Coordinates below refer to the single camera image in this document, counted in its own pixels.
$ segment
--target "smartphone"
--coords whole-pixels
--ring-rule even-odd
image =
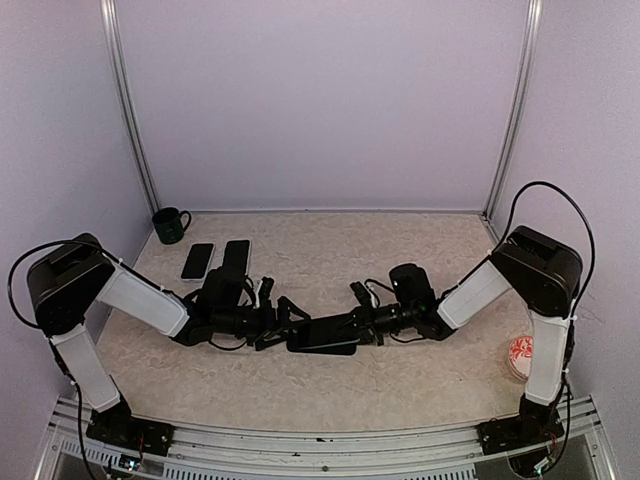
[[[184,262],[180,280],[183,282],[202,282],[209,271],[215,247],[213,243],[192,245],[187,261]]]
[[[249,240],[231,240],[227,242],[222,259],[223,267],[231,267],[244,274],[249,273],[251,242]]]

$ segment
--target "metal corner post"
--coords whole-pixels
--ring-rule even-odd
[[[144,195],[151,213],[160,208],[160,201],[153,183],[151,170],[142,147],[142,139],[140,138],[140,130],[136,120],[129,83],[127,80],[127,71],[124,63],[124,55],[122,52],[122,44],[120,42],[120,31],[118,29],[118,17],[116,14],[115,0],[100,0],[102,11],[102,21],[104,23],[104,31],[107,37],[107,47],[111,59],[111,67],[118,92],[118,99],[122,107],[122,114],[129,134],[129,141],[133,151],[133,157],[138,169]]]
[[[524,111],[524,104],[529,87],[529,78],[531,77],[531,71],[533,68],[533,57],[538,40],[541,16],[542,0],[529,0],[524,42],[522,44],[520,66],[518,68],[518,76],[516,78],[516,89],[513,96],[513,102],[511,104],[511,111],[509,113],[509,122],[502,142],[500,159],[491,185],[489,198],[487,198],[487,203],[484,207],[484,218],[489,222],[489,224],[491,224],[493,215],[495,214],[498,206],[498,200],[502,194],[502,190],[507,179],[507,173],[509,171],[509,165],[511,164],[513,148],[518,135],[522,112]]]

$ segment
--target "white arm segment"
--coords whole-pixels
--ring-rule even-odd
[[[490,260],[486,260],[442,301],[438,315],[456,330],[510,289],[511,284]],[[525,396],[540,405],[550,405],[562,386],[570,321],[568,318],[543,317],[533,311],[529,314],[533,323],[533,358]]]
[[[173,337],[187,323],[187,309],[176,297],[161,292],[115,264],[115,272],[96,300]]]
[[[571,322],[569,318],[529,313],[533,323],[533,358],[524,394],[532,402],[549,405],[562,387],[564,352]]]
[[[480,268],[442,301],[438,315],[457,330],[510,288],[498,269],[489,260],[484,260]]]
[[[76,325],[63,335],[52,336],[51,343],[92,408],[103,412],[120,402],[120,392],[102,366],[95,344],[84,325]]]

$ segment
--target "beige marble surface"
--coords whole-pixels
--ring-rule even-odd
[[[486,255],[491,242],[473,215],[264,213],[196,215],[174,246],[152,235],[137,269],[185,294],[178,280],[189,247],[253,242],[250,275],[276,280],[312,316],[356,306],[349,283],[415,262],[437,293]],[[383,303],[392,296],[379,292]],[[517,411],[523,384],[509,373],[511,338],[528,331],[509,293],[444,342],[361,346],[353,357],[183,347],[114,311],[98,347],[134,413],[204,425],[283,431],[363,431],[475,421]],[[233,338],[216,337],[232,345]]]

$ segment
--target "dark green mug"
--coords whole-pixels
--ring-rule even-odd
[[[189,217],[185,225],[182,224],[184,215]],[[173,245],[184,237],[184,232],[191,224],[191,214],[186,210],[181,212],[177,208],[167,207],[154,213],[151,221],[160,241],[165,245]]]

